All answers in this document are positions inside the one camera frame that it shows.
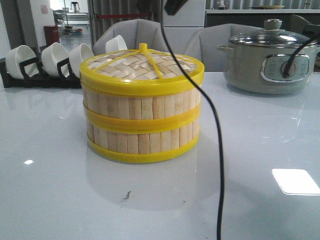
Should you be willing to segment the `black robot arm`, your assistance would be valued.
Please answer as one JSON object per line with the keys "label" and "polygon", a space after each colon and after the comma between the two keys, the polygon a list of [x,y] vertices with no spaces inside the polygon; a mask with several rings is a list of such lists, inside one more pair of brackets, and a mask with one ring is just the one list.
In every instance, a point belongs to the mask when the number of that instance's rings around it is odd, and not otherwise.
{"label": "black robot arm", "polygon": [[174,16],[188,0],[167,0],[164,10],[169,16]]}

